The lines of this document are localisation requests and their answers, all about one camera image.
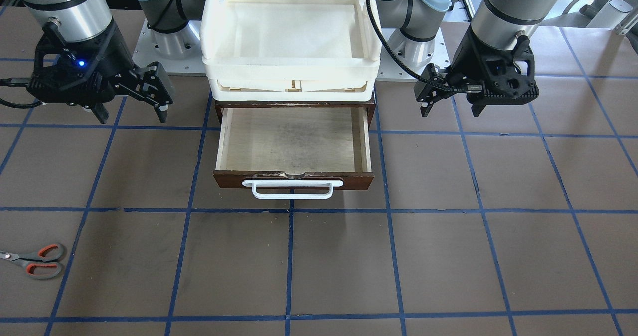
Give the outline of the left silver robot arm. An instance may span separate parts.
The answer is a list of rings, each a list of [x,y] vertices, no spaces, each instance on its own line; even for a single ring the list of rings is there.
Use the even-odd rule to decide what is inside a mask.
[[[535,56],[530,39],[557,0],[481,0],[451,63],[431,62],[435,37],[458,0],[365,0],[376,35],[389,57],[416,79],[421,114],[465,94],[472,114],[487,106],[521,106],[535,100]]]

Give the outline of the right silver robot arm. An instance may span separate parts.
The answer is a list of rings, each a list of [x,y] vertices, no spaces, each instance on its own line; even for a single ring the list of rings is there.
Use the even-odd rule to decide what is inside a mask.
[[[189,24],[201,20],[205,0],[137,0],[145,13],[153,47],[162,57],[182,59],[199,46]],[[129,52],[107,0],[23,0],[43,31],[35,48],[32,75],[8,78],[3,87],[24,88],[30,104],[2,100],[10,108],[43,104],[80,106],[100,123],[104,104],[128,96],[149,104],[166,122],[175,89],[159,61],[138,66]]]

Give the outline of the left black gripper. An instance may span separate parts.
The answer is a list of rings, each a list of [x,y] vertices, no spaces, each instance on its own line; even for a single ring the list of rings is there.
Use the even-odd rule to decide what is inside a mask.
[[[512,50],[498,50],[480,41],[469,28],[461,40],[453,63],[445,69],[434,63],[425,66],[421,77],[431,84],[449,86],[479,85],[478,93],[467,93],[471,112],[479,117],[487,106],[520,106],[539,95],[535,81],[535,56],[528,36],[517,38]],[[415,98],[421,103],[421,115],[427,117],[433,104],[449,98],[449,92],[417,81]]]

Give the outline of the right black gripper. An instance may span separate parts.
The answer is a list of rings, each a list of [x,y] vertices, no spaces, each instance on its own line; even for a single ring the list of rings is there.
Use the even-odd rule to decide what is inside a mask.
[[[35,50],[35,64],[27,91],[43,103],[62,103],[93,111],[106,124],[104,106],[116,95],[131,95],[143,81],[146,102],[165,123],[175,88],[164,66],[153,62],[140,68],[132,61],[114,20],[89,40],[71,42],[61,34],[61,23],[49,20]]]

